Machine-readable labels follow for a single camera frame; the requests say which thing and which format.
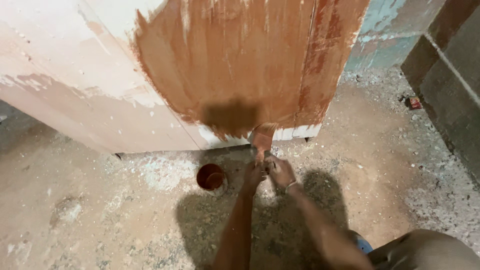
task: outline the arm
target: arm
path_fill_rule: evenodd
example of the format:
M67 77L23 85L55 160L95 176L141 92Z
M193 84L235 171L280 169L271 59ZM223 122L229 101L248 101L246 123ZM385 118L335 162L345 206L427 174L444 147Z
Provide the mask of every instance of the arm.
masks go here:
M274 156L268 158L269 173L281 187L288 187L288 194L297 202L305 217L315 246L335 270L373 270L371 262L344 233L320 211L296 182L292 167L286 160Z
M255 167L254 163L249 164L237 202L222 233L213 263L214 270L249 268L253 196L262 180L264 177L261 167Z

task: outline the wrist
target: wrist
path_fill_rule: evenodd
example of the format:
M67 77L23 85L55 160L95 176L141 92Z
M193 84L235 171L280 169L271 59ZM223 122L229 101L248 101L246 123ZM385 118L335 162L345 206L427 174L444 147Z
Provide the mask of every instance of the wrist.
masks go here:
M303 193L303 188L300 183L293 182L287 186L285 192L293 197L301 195Z

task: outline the paint brush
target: paint brush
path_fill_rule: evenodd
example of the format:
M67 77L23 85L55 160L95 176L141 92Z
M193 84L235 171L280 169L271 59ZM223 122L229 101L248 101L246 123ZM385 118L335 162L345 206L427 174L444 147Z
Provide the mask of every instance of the paint brush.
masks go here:
M263 123L253 130L252 145L257 148L256 163L262 163L265 151L270 151L272 148L273 134L277 127L277 123Z

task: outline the person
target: person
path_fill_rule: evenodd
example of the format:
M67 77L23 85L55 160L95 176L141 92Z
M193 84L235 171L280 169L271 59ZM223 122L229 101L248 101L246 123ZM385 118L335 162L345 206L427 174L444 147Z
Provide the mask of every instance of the person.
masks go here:
M443 233L415 230L368 254L338 228L305 194L292 166L275 156L250 163L232 214L222 233L212 269L248 270L251 254L252 205L267 175L286 190L302 212L315 247L333 270L480 270L480 258L460 240Z

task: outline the concrete block wall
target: concrete block wall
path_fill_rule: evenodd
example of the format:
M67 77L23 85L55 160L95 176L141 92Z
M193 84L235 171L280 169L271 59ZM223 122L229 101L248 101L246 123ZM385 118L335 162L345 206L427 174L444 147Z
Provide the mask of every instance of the concrete block wall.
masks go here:
M371 0L345 66L355 71L401 64L445 0Z
M447 0L402 65L451 150L480 180L480 0Z

